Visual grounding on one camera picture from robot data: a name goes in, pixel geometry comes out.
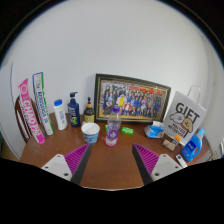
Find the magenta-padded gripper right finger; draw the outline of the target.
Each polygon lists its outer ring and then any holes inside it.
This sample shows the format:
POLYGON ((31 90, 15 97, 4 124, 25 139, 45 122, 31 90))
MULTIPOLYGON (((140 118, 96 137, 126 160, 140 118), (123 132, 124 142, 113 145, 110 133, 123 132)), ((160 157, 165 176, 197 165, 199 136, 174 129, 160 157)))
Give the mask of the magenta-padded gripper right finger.
POLYGON ((136 143, 132 145, 132 154, 145 185, 182 169, 168 154, 157 154, 136 143))

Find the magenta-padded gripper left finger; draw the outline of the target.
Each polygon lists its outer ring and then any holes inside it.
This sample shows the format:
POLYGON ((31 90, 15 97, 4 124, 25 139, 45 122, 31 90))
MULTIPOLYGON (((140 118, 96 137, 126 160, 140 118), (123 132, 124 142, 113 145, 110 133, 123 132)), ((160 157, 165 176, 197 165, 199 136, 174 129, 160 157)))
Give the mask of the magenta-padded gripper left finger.
POLYGON ((91 145, 87 143, 66 155, 56 154, 42 169, 79 185, 90 155, 91 145))

